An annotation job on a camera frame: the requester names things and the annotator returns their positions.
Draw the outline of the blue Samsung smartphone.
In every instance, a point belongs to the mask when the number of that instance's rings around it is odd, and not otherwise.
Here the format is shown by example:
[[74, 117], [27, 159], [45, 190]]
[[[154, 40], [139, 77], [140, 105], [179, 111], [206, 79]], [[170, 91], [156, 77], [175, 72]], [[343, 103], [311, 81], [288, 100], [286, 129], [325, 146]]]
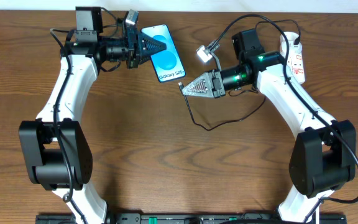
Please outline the blue Samsung smartphone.
[[167, 49], [151, 56], [151, 61], [160, 83], [183, 78], [186, 75], [181, 58], [166, 24], [145, 27], [141, 30], [153, 39], [166, 44]]

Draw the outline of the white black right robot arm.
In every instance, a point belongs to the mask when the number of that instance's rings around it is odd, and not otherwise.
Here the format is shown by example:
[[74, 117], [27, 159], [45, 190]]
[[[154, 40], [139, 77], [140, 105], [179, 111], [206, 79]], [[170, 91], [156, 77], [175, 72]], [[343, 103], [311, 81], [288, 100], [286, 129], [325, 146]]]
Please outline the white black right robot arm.
[[219, 98], [234, 90], [253, 91], [271, 101], [295, 138], [289, 163], [292, 187], [277, 214], [247, 214], [247, 223], [345, 223], [343, 215], [320, 214], [320, 206], [354, 179], [356, 130], [325, 112], [303, 89], [300, 36], [284, 32], [280, 49], [266, 52], [255, 29], [232, 37], [238, 65], [210, 70], [187, 85], [185, 98]]

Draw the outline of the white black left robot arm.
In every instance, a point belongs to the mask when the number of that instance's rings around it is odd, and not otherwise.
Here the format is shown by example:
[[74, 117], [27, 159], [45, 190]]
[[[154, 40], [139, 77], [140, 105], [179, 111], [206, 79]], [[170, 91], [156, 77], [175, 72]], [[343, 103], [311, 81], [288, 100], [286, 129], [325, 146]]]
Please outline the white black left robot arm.
[[114, 26], [120, 37], [104, 35], [103, 7], [78, 7], [76, 26], [59, 42], [60, 73], [34, 120], [19, 126], [30, 181], [59, 196], [72, 212], [66, 223], [113, 223], [108, 203], [91, 181], [93, 156], [81, 128], [91, 86], [105, 62], [137, 68], [166, 45], [137, 29], [139, 13], [127, 11]]

